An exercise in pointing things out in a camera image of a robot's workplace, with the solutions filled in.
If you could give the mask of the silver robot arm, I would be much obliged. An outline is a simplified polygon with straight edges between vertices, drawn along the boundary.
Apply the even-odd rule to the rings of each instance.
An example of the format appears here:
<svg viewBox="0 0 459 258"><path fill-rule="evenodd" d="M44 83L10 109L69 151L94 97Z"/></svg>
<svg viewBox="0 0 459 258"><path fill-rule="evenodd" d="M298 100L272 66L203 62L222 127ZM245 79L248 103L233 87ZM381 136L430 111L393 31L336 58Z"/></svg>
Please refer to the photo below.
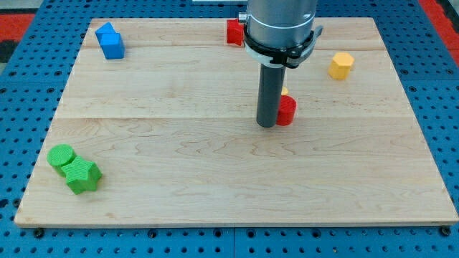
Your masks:
<svg viewBox="0 0 459 258"><path fill-rule="evenodd" d="M323 30L313 27L316 7L316 0L248 0L239 14L246 53L269 68L300 66Z"/></svg>

